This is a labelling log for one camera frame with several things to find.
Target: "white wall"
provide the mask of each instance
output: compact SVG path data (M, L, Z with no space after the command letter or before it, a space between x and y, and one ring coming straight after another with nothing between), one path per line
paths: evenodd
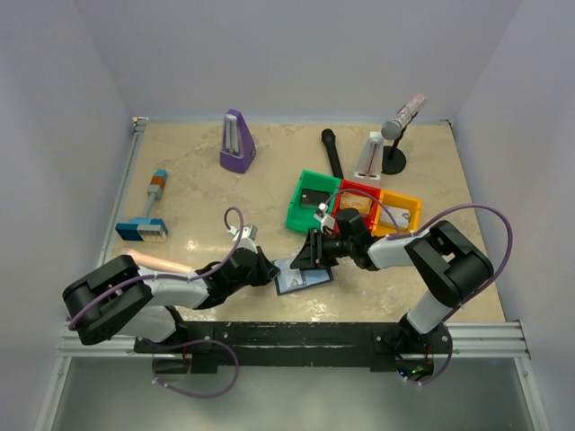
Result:
M32 429L66 308L94 268L129 117L69 0L0 13L0 421Z
M130 112L453 118L520 0L76 0Z
M572 429L575 393L575 3L524 0L456 117L473 200L509 217L515 249L501 301L521 319L553 429ZM481 218L490 253L498 222Z

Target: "gray floor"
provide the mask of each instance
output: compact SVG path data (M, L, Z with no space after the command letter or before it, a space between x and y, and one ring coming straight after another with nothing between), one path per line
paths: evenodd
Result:
M364 369L242 368L216 400L151 384L149 358L76 359L57 430L531 430L512 360L457 359L431 385ZM186 375L198 391L226 385L232 369Z

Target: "wooden tabletop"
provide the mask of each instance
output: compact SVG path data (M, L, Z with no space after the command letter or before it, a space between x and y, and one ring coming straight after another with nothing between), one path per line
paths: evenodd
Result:
M380 124L249 124L257 156L245 174L219 165L221 123L151 123L141 141L121 214L138 216L157 169L168 171L162 199L152 209L170 233L167 242L124 242L114 233L112 256L130 247L156 257L202 268L221 260L232 246L223 214L237 206L247 224L258 226L257 244L269 259L294 256L305 235L285 227L289 201L303 169L331 174L320 142L324 128L337 136L341 166L349 175L369 132ZM401 143L405 171L384 176L380 187L422 200L420 224L438 212L471 202L456 143L447 123L413 124ZM484 245L473 210L448 217L478 248ZM236 223L233 215L230 222ZM277 296L273 283L247 286L210 310L180 309L186 320L218 321L397 321L417 303L427 287L415 268L369 272L350 259L333 269L334 281ZM504 321L491 286L452 321Z

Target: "black round base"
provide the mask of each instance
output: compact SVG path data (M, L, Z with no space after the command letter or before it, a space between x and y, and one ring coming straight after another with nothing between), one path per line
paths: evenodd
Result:
M403 171L407 164L407 159L402 150L395 148L394 156L391 159L389 158L390 151L392 151L391 146L384 146L384 160L382 162L381 172L385 175L395 175Z

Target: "black microphone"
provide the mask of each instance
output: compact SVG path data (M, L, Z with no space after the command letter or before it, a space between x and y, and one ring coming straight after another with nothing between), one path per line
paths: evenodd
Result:
M331 130L330 128L326 128L322 132L322 142L325 145L327 156L330 159L330 165L332 166L333 176L336 178L341 178L343 180L343 171L341 170L338 150L335 147L335 134L333 133L333 130Z

